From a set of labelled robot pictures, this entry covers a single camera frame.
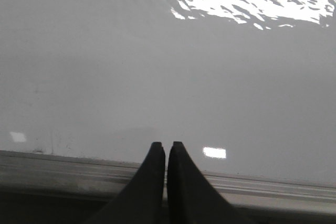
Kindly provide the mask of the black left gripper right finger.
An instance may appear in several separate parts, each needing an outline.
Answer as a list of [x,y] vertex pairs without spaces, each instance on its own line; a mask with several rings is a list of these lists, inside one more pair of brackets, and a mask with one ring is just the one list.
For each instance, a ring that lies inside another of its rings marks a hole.
[[167,198],[171,223],[252,223],[207,181],[181,142],[170,150]]

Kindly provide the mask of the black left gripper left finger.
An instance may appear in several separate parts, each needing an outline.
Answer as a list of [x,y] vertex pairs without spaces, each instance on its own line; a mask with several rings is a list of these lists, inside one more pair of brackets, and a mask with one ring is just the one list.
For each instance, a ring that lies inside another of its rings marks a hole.
[[159,223],[164,173],[162,143],[153,142],[130,182],[86,223]]

